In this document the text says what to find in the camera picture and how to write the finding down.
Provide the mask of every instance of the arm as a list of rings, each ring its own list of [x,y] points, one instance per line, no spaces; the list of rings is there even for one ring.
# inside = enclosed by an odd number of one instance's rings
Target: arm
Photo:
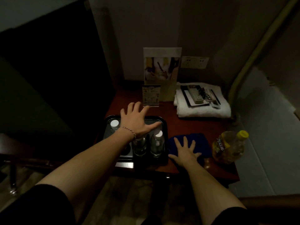
[[[95,189],[97,193],[101,191],[103,185],[99,183],[105,183],[108,170],[115,165],[123,148],[134,139],[134,134],[122,127],[131,129],[139,138],[161,124],[146,125],[144,117],[149,106],[139,112],[140,104],[130,103],[127,114],[124,109],[121,110],[121,127],[113,135],[76,155],[38,182],[62,190],[73,205],[77,220],[85,210],[83,198]],[[96,197],[97,194],[93,194],[93,201]]]
[[[171,159],[184,167],[190,177],[198,210],[204,225],[210,225],[215,218],[225,209],[230,207],[245,206],[214,177],[212,177],[197,162],[201,153],[193,153],[196,142],[193,141],[188,148],[188,140],[184,137],[184,145],[181,146],[178,139],[174,137],[178,149],[178,157],[169,155]]]

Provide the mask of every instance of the wall socket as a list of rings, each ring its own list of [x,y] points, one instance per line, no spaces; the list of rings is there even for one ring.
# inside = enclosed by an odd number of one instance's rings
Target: wall socket
[[[208,63],[209,57],[181,57],[181,68],[188,69],[205,69]]]

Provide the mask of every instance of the wooden table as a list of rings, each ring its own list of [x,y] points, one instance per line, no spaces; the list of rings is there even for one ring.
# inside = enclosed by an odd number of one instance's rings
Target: wooden table
[[[106,116],[120,115],[120,110],[122,108],[126,110],[130,102],[138,101],[142,101],[141,83],[129,81],[123,88],[118,87]],[[182,134],[203,133],[211,146],[213,141],[225,131],[221,119],[218,118],[179,119],[173,102],[160,102],[159,107],[151,107],[147,115],[162,117],[167,122],[168,138]],[[234,163],[229,165],[220,165],[212,158],[208,158],[205,159],[205,169],[224,185],[239,181]],[[150,167],[145,170],[135,168],[115,168],[116,175],[127,176],[128,174],[132,174],[134,177],[141,178],[145,178],[147,175],[169,177],[175,176],[178,173],[178,169],[170,159],[165,166]]]

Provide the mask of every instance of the blue towel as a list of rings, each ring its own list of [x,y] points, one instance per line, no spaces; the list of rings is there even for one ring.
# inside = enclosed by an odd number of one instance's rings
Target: blue towel
[[[207,139],[205,138],[203,133],[192,133],[190,135],[178,135],[173,136],[168,140],[168,149],[169,154],[173,154],[178,156],[177,147],[174,142],[174,137],[176,137],[180,144],[183,145],[183,137],[187,137],[188,146],[190,147],[192,141],[196,141],[196,146],[194,149],[194,153],[201,152],[202,155],[198,157],[197,161],[201,166],[204,166],[204,158],[212,157],[212,150],[208,144]]]

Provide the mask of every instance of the bracelet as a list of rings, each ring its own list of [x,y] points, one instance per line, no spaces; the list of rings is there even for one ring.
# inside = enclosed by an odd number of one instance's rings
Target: bracelet
[[[126,128],[126,127],[124,127],[124,126],[123,126],[122,128],[127,129],[127,130],[129,130],[130,132],[132,132],[133,135],[134,135],[134,139],[137,139],[137,135],[136,135],[131,129]]]

